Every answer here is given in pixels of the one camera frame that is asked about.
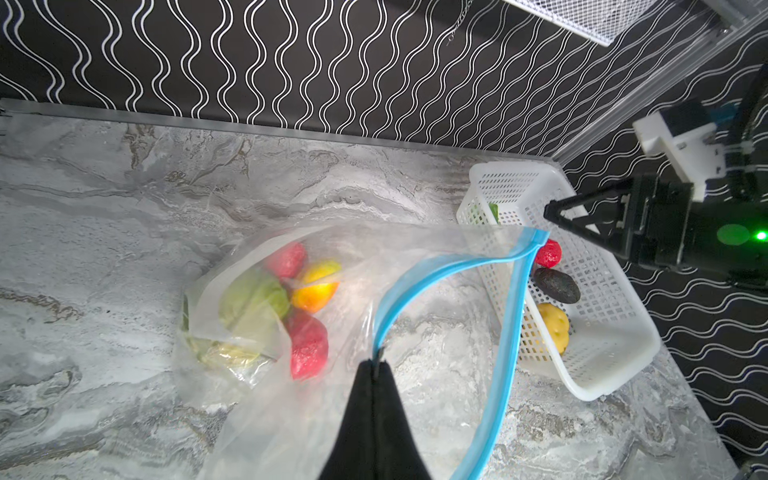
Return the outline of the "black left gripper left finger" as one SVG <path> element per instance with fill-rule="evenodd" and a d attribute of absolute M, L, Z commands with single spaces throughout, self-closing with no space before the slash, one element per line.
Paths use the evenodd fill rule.
<path fill-rule="evenodd" d="M 320 479 L 375 479 L 374 363 L 357 369 L 342 423 Z"/>

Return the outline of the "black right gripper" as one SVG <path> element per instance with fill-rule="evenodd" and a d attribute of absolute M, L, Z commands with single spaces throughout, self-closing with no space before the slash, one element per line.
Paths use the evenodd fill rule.
<path fill-rule="evenodd" d="M 765 203 L 695 201 L 691 183 L 645 175 L 552 200 L 543 216 L 642 267 L 695 268 L 718 274 L 735 287 L 767 286 Z M 621 221 L 623 228 L 610 225 Z M 610 226 L 603 231 L 597 225 Z"/>

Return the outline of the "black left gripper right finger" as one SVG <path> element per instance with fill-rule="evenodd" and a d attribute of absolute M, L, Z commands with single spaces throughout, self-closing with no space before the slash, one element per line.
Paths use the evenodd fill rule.
<path fill-rule="evenodd" d="M 389 364 L 373 358 L 373 435 L 376 479 L 430 479 L 418 452 Z"/>

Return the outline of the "dark green toy avocado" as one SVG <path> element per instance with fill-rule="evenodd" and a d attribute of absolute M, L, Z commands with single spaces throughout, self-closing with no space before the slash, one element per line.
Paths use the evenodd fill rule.
<path fill-rule="evenodd" d="M 534 285 L 545 295 L 563 304 L 576 304 L 581 300 L 581 290 L 575 280 L 566 273 L 552 268 L 538 268 L 532 277 Z"/>

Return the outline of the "red toy pomegranate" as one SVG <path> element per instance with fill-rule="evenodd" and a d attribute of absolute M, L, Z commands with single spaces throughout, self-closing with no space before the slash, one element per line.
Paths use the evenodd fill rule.
<path fill-rule="evenodd" d="M 328 333 L 324 324 L 309 313 L 295 309 L 284 326 L 291 340 L 291 377 L 305 380 L 319 375 L 329 355 Z"/>

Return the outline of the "white plastic perforated basket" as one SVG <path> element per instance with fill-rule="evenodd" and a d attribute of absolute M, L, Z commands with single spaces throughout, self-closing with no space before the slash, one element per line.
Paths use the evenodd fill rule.
<path fill-rule="evenodd" d="M 538 161 L 490 162 L 472 166 L 469 181 L 456 213 L 460 224 L 470 225 L 468 208 L 483 202 L 498 206 L 501 225 L 548 231 L 562 247 L 557 270 L 571 276 L 581 290 L 578 303 L 557 305 L 570 321 L 570 342 L 560 355 L 536 307 L 556 301 L 528 285 L 518 366 L 558 379 L 575 397 L 591 401 L 615 391 L 650 364 L 661 339 L 617 260 L 543 217 L 550 201 L 575 193 L 563 172 Z"/>

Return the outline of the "clear zip bag blue zipper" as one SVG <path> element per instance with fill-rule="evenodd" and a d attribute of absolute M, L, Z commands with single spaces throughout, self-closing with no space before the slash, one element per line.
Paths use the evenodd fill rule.
<path fill-rule="evenodd" d="M 208 367 L 184 341 L 181 392 L 230 414 L 205 460 L 203 479 L 320 479 L 336 441 L 358 366 L 383 348 L 430 478 L 479 478 L 491 456 L 518 360 L 527 282 L 548 233 L 523 226 L 417 225 L 337 221 L 264 230 L 241 242 L 190 285 L 198 299 L 191 333 L 224 333 L 206 320 L 225 289 L 291 242 L 307 251 L 303 270 L 279 279 L 290 311 L 278 360 L 245 370 Z M 312 264 L 342 270 L 330 302 L 309 313 L 327 329 L 322 372 L 294 380 L 284 326 L 292 293 Z"/>

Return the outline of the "orange red toy peach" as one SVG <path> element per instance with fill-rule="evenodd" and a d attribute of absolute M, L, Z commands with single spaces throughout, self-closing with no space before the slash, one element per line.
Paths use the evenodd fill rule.
<path fill-rule="evenodd" d="M 310 265 L 301 277 L 303 287 L 295 290 L 291 295 L 291 305 L 312 314 L 322 310 L 335 295 L 339 283 L 320 283 L 320 280 L 333 276 L 341 270 L 342 265 L 335 260 Z"/>

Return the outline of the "red toy apple with stem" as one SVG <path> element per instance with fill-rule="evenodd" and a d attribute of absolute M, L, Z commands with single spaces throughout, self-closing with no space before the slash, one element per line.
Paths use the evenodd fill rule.
<path fill-rule="evenodd" d="M 304 268 L 307 251 L 300 242 L 291 242 L 266 259 L 266 268 L 279 279 L 293 279 Z"/>

